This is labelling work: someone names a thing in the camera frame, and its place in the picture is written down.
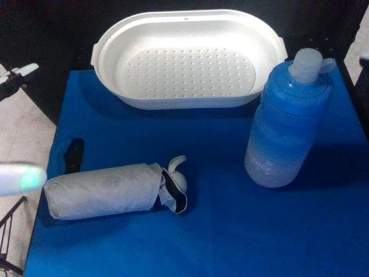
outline tiled floor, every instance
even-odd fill
[[[369,10],[349,50],[345,63],[355,83],[361,67],[359,54],[369,54]],[[0,102],[0,162],[27,161],[47,167],[48,154],[54,138],[55,126],[20,90]],[[27,195],[28,201],[14,214],[12,240],[8,260],[23,268],[40,192]],[[0,197],[0,218],[19,199],[19,196]]]

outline blue tablecloth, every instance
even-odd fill
[[[369,144],[338,70],[336,90],[297,179],[256,185],[243,160],[257,106],[142,111],[110,94],[93,71],[71,72],[50,153],[64,172],[73,138],[82,170],[187,155],[189,207],[90,220],[53,220],[42,196],[26,277],[365,276],[369,274]]]

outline blue water bottle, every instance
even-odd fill
[[[269,75],[244,161],[259,185],[279,188],[297,176],[325,114],[333,90],[327,72],[335,67],[333,59],[305,48]]]

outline glowing green light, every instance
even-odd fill
[[[24,173],[21,177],[21,187],[23,189],[30,189],[37,186],[40,181],[38,170],[31,169]]]

